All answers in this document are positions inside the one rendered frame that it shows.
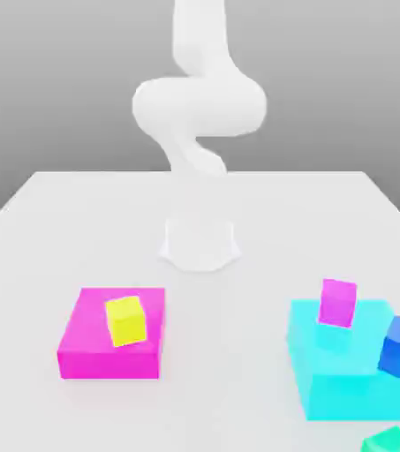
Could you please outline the small yellow cube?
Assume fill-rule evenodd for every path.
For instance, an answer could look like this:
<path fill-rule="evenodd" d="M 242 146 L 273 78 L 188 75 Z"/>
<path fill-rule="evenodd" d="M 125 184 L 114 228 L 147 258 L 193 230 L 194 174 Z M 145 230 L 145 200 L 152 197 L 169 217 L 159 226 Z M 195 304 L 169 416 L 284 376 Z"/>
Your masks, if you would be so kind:
<path fill-rule="evenodd" d="M 138 296 L 109 300 L 105 303 L 105 310 L 115 348 L 147 340 L 146 314 Z"/>

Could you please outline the small purple cube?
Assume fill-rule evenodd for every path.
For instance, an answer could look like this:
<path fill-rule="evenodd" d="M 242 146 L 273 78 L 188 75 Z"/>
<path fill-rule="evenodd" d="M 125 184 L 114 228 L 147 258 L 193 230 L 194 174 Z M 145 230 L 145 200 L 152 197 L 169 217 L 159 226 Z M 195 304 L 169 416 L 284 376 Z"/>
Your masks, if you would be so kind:
<path fill-rule="evenodd" d="M 357 304 L 357 284 L 324 279 L 318 321 L 321 324 L 350 328 Z"/>

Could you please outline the small green cube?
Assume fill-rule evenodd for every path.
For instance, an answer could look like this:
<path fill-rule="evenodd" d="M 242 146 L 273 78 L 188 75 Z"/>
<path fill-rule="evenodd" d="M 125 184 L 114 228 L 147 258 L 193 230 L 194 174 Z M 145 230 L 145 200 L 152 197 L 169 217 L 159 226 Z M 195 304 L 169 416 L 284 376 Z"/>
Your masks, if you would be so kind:
<path fill-rule="evenodd" d="M 360 452 L 400 452 L 400 427 L 393 426 L 365 438 Z"/>

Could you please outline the large magenta box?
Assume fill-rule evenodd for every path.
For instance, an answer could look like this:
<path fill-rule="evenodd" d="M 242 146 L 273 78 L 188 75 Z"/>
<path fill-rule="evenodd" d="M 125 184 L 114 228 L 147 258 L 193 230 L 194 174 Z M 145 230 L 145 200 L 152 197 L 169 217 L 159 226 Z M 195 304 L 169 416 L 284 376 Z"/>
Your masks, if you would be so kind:
<path fill-rule="evenodd" d="M 116 347 L 110 337 L 105 303 L 137 296 L 146 315 L 147 340 Z M 83 288 L 57 349 L 64 379 L 157 380 L 161 374 L 165 326 L 163 288 Z"/>

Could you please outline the large cyan box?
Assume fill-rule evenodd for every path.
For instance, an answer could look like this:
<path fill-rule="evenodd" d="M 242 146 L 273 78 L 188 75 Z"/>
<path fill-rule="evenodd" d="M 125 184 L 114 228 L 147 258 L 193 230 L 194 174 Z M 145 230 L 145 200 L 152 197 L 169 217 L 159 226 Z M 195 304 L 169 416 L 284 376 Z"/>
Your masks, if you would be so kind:
<path fill-rule="evenodd" d="M 386 300 L 359 300 L 350 328 L 320 324 L 318 300 L 294 299 L 287 344 L 306 418 L 400 421 L 400 378 L 378 368 L 394 312 Z"/>

